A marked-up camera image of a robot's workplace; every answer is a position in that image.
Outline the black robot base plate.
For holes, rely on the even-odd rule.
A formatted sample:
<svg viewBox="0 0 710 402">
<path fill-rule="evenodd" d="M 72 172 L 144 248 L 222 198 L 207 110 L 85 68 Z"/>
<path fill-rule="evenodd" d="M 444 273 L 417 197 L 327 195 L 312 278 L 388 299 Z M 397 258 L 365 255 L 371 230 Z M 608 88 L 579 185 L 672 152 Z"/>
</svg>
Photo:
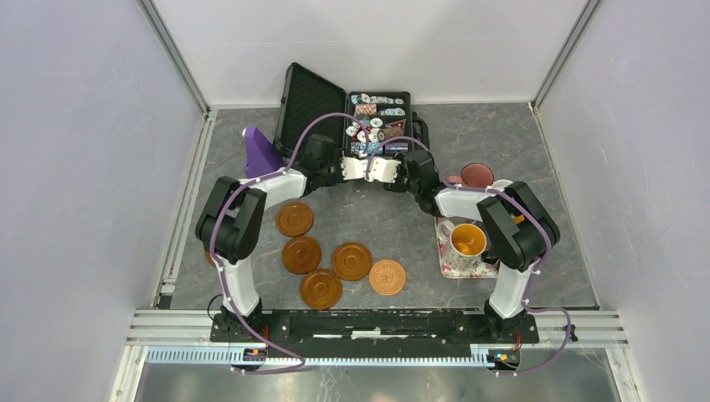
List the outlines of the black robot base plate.
<svg viewBox="0 0 710 402">
<path fill-rule="evenodd" d="M 502 324 L 459 308 L 264 310 L 246 319 L 263 338 L 303 358 L 466 357 L 471 345 L 536 344 L 535 319 Z"/>
</svg>

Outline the floral mug orange inside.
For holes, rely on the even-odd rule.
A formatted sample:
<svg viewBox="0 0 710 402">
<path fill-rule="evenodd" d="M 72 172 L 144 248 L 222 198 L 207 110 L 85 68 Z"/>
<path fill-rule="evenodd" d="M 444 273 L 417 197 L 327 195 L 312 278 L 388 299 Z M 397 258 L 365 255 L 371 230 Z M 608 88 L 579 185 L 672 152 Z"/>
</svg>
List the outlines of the floral mug orange inside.
<svg viewBox="0 0 710 402">
<path fill-rule="evenodd" d="M 456 226 L 451 232 L 454 247 L 464 255 L 482 255 L 487 248 L 487 238 L 475 225 Z"/>
</svg>

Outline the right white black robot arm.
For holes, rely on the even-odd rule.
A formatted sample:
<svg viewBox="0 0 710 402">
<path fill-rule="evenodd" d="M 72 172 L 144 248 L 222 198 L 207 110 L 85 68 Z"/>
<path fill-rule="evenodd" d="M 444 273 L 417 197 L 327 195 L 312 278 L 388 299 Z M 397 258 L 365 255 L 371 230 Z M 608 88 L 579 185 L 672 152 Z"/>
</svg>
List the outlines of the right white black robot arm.
<svg viewBox="0 0 710 402">
<path fill-rule="evenodd" d="M 368 162 L 365 177 L 392 184 L 411 193 L 419 206 L 441 218 L 463 218 L 482 223 L 499 271 L 486 301 L 485 334 L 504 342 L 517 331 L 515 317 L 529 309 L 527 295 L 531 275 L 557 244 L 560 231 L 527 183 L 471 188 L 442 178 L 434 158 L 416 150 L 382 162 Z"/>
</svg>

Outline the woven rattan round coaster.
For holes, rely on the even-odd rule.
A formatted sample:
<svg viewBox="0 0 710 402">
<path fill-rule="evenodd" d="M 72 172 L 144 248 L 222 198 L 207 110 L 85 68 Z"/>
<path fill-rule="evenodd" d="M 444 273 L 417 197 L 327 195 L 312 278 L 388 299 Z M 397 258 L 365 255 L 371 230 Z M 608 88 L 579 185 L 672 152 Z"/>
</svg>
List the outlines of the woven rattan round coaster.
<svg viewBox="0 0 710 402">
<path fill-rule="evenodd" d="M 368 280 L 373 290 L 384 296 L 393 296 L 404 289 L 406 271 L 396 260 L 379 260 L 373 264 Z"/>
</svg>

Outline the brown wooden coaster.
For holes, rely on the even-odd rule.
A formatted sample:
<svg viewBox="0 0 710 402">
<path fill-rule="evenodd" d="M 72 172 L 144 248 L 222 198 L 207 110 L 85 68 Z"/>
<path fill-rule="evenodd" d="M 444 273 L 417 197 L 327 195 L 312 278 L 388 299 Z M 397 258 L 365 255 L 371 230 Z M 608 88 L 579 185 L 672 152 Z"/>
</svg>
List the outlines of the brown wooden coaster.
<svg viewBox="0 0 710 402">
<path fill-rule="evenodd" d="M 314 221 L 312 209 L 301 202 L 285 204 L 275 217 L 276 228 L 288 237 L 305 235 L 313 226 Z"/>
<path fill-rule="evenodd" d="M 313 310 L 334 307 L 342 296 L 342 282 L 333 270 L 318 268 L 306 274 L 300 285 L 301 299 Z"/>
<path fill-rule="evenodd" d="M 204 255 L 205 255 L 206 261 L 207 261 L 212 267 L 215 267 L 216 264 L 215 264 L 215 262 L 214 262 L 214 260 L 213 260 L 213 258 L 212 258 L 212 256 L 211 256 L 211 254 L 210 254 L 208 251 L 205 251 L 205 252 L 204 252 Z"/>
<path fill-rule="evenodd" d="M 285 244 L 281 252 L 281 260 L 290 273 L 305 275 L 321 264 L 322 249 L 311 237 L 295 237 Z"/>
<path fill-rule="evenodd" d="M 332 269 L 345 281 L 359 281 L 368 275 L 373 266 L 370 250 L 358 242 L 339 245 L 332 253 Z"/>
</svg>

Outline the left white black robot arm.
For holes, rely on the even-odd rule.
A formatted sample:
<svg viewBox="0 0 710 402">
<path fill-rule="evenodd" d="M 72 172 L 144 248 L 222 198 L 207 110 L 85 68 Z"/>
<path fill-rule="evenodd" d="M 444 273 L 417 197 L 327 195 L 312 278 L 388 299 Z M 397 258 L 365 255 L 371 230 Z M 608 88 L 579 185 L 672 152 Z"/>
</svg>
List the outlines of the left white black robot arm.
<svg viewBox="0 0 710 402">
<path fill-rule="evenodd" d="M 224 307 L 234 314 L 231 330 L 243 341 L 255 340 L 263 319 L 255 313 L 260 296 L 253 280 L 251 255 L 260 238 L 267 209 L 300 198 L 320 187 L 340 183 L 342 143 L 311 134 L 288 164 L 275 145 L 247 141 L 246 177 L 219 178 L 195 226 L 208 258 L 218 270 Z"/>
</svg>

